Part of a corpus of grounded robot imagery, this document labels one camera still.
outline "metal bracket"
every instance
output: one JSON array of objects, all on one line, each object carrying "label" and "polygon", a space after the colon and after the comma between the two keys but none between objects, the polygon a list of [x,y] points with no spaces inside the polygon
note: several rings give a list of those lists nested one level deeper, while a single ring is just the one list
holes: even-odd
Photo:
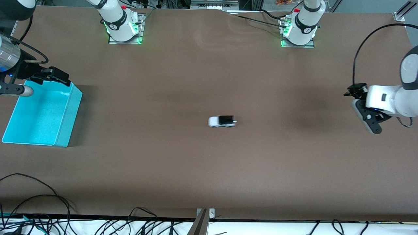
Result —
[{"label": "metal bracket", "polygon": [[136,22],[138,22],[138,25],[133,26],[134,29],[135,29],[135,27],[138,28],[138,34],[137,35],[133,36],[128,41],[119,42],[119,41],[114,40],[109,34],[109,44],[124,44],[124,45],[142,44],[142,38],[144,37],[144,30],[145,30],[145,21],[144,21],[145,18],[146,18],[146,14],[138,13],[138,20],[136,20]]},{"label": "metal bracket", "polygon": [[193,225],[191,226],[187,235],[207,235],[209,216],[215,215],[214,208],[199,208],[197,210],[198,216],[194,220]]},{"label": "metal bracket", "polygon": [[[199,216],[199,213],[202,211],[203,208],[197,208],[196,210],[196,217]],[[209,208],[209,219],[215,218],[215,208]]]},{"label": "metal bracket", "polygon": [[405,21],[404,16],[408,14],[408,12],[410,12],[414,7],[416,7],[417,4],[418,3],[407,1],[405,5],[403,5],[397,12],[393,13],[393,19],[398,22]]}]

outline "table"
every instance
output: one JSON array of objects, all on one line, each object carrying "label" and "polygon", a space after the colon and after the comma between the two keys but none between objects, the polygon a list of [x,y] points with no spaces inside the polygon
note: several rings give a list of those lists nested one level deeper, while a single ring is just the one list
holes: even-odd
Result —
[{"label": "table", "polygon": [[[219,10],[155,10],[136,46],[108,45],[99,21],[94,8],[35,11],[25,41],[83,99],[69,147],[0,143],[2,176],[38,177],[85,215],[145,206],[160,217],[214,207],[235,219],[418,219],[418,128],[393,119],[371,135],[343,97],[357,47],[390,14],[324,14],[315,49],[281,48],[274,26]],[[399,84],[410,48],[403,27],[376,33],[358,82]],[[15,102],[1,97],[0,133]],[[209,128],[215,115],[237,126]],[[0,187],[6,211],[48,192],[18,176]],[[20,212],[65,213],[56,201]]]}]

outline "wire bundle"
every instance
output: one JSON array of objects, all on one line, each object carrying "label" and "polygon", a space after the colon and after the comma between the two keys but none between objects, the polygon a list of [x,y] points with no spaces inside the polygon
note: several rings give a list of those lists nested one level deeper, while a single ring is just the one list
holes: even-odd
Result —
[{"label": "wire bundle", "polygon": [[[20,234],[21,230],[26,227],[26,226],[31,226],[29,232],[27,233],[27,235],[30,235],[31,232],[33,231],[34,228],[42,231],[45,235],[50,235],[50,234],[58,234],[61,235],[66,235],[67,234],[67,230],[70,229],[75,235],[77,235],[77,233],[74,231],[74,229],[71,227],[71,223],[70,222],[75,222],[75,221],[92,221],[92,220],[71,220],[71,208],[72,206],[70,205],[70,203],[68,202],[68,200],[65,197],[62,197],[60,195],[57,194],[57,192],[48,184],[46,184],[45,182],[29,176],[29,175],[25,175],[25,174],[21,174],[21,173],[14,173],[14,174],[10,174],[7,175],[3,178],[0,179],[0,182],[5,180],[6,178],[9,178],[11,176],[15,176],[15,175],[19,175],[19,176],[24,176],[33,180],[36,180],[37,182],[45,185],[46,187],[48,187],[52,194],[39,194],[39,195],[35,195],[32,197],[29,197],[27,199],[25,199],[23,202],[21,202],[19,205],[17,205],[11,213],[4,213],[3,212],[3,206],[0,203],[0,216],[1,216],[1,226],[0,226],[0,232],[4,231],[4,230],[12,230],[15,229],[16,234]],[[21,214],[16,214],[15,212],[25,203],[27,203],[28,201],[31,201],[34,198],[39,198],[39,197],[54,197],[59,199],[65,206],[67,213],[66,213],[66,219],[65,220],[53,220],[49,215],[47,214],[31,214],[28,216],[25,215],[21,215]],[[136,210],[141,210],[147,214],[152,215],[152,217],[134,217],[134,213],[136,212]],[[21,221],[21,222],[11,222],[10,219],[25,219],[25,221]],[[164,222],[166,221],[158,221],[158,216],[151,212],[150,210],[146,209],[145,207],[135,207],[132,209],[132,211],[130,212],[130,214],[128,215],[128,217],[126,217],[125,219],[125,223],[119,227],[115,227],[117,222],[123,221],[122,218],[125,217],[112,217],[110,220],[106,220],[105,223],[103,223],[95,232],[94,235],[104,235],[106,231],[108,231],[109,229],[114,229],[113,232],[111,232],[109,235],[118,235],[117,232],[121,231],[125,226],[129,226],[129,235],[131,235],[132,229],[130,224],[132,222],[135,221],[139,221],[139,220],[146,220],[144,225],[135,233],[135,235],[149,235],[149,234],[153,234],[153,230],[162,225]],[[160,235],[161,233],[163,233],[164,231],[170,229],[170,235],[173,235],[173,232],[175,232],[177,235],[177,231],[174,229],[174,226],[184,223],[184,222],[192,222],[194,221],[194,219],[192,220],[185,220],[185,221],[180,221],[177,223],[171,222],[171,225],[165,229],[163,229],[162,231],[160,231],[157,235]]]}]

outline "turquoise bin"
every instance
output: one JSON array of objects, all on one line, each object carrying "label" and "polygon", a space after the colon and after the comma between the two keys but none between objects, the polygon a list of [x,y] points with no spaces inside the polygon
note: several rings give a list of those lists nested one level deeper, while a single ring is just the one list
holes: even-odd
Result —
[{"label": "turquoise bin", "polygon": [[67,147],[82,93],[71,83],[26,81],[33,95],[19,97],[3,143]]}]

